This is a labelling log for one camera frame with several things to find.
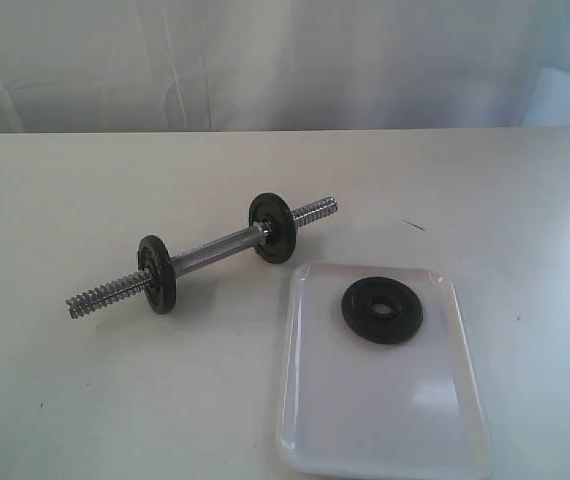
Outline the white rectangular plastic tray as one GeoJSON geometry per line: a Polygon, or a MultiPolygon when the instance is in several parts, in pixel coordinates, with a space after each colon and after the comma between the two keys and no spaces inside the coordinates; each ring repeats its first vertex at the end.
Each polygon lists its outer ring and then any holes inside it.
{"type": "Polygon", "coordinates": [[[276,442],[298,472],[358,479],[485,479],[488,434],[456,292],[444,275],[311,262],[292,274],[276,442]],[[344,322],[362,278],[411,288],[423,322],[381,345],[344,322]]]}

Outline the small dark twig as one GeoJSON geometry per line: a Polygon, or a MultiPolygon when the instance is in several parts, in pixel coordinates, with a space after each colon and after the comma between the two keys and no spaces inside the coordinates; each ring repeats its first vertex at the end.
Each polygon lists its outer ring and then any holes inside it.
{"type": "Polygon", "coordinates": [[[409,226],[415,228],[415,229],[420,230],[420,231],[423,231],[423,232],[426,232],[426,231],[427,231],[427,229],[426,229],[425,227],[423,227],[423,226],[421,226],[421,225],[418,225],[418,224],[416,224],[416,223],[413,223],[413,222],[411,222],[411,221],[409,221],[409,220],[404,219],[403,222],[404,222],[405,224],[407,224],[407,225],[409,225],[409,226]]]}

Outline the white sheer curtain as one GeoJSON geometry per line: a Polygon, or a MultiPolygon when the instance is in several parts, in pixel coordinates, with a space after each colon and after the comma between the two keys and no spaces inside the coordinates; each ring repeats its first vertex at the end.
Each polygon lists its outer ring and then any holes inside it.
{"type": "Polygon", "coordinates": [[[0,133],[570,126],[570,1],[0,1],[0,133]]]}

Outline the black weight plate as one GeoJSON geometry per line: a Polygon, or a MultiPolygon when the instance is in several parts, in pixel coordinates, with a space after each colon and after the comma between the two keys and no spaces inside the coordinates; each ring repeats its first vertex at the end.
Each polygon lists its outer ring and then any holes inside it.
{"type": "Polygon", "coordinates": [[[351,284],[341,298],[341,313],[356,335],[381,345],[411,339],[423,322],[418,295],[387,277],[366,277],[351,284]]]}
{"type": "Polygon", "coordinates": [[[261,193],[249,206],[250,226],[259,224],[267,232],[254,247],[257,255],[271,264],[283,264],[296,247],[297,229],[290,207],[275,193],[261,193]]]}
{"type": "Polygon", "coordinates": [[[138,246],[137,262],[139,269],[151,278],[145,287],[150,307],[159,315],[170,313],[176,305],[176,276],[164,242],[156,235],[143,237],[138,246]]]}

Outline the chrome threaded dumbbell bar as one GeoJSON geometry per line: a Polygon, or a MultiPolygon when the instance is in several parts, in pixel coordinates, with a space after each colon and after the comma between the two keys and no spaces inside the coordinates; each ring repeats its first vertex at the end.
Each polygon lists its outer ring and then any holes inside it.
{"type": "MultiPolygon", "coordinates": [[[[334,197],[328,196],[291,211],[298,233],[300,228],[335,214],[338,211],[338,202],[334,197]]],[[[248,249],[254,250],[266,234],[262,226],[250,226],[248,221],[248,226],[237,232],[177,256],[169,254],[176,280],[232,255],[248,249]]],[[[137,294],[143,293],[146,296],[145,287],[150,280],[149,275],[139,269],[137,262],[135,272],[75,295],[67,299],[65,305],[70,317],[79,319],[137,294]]]]}

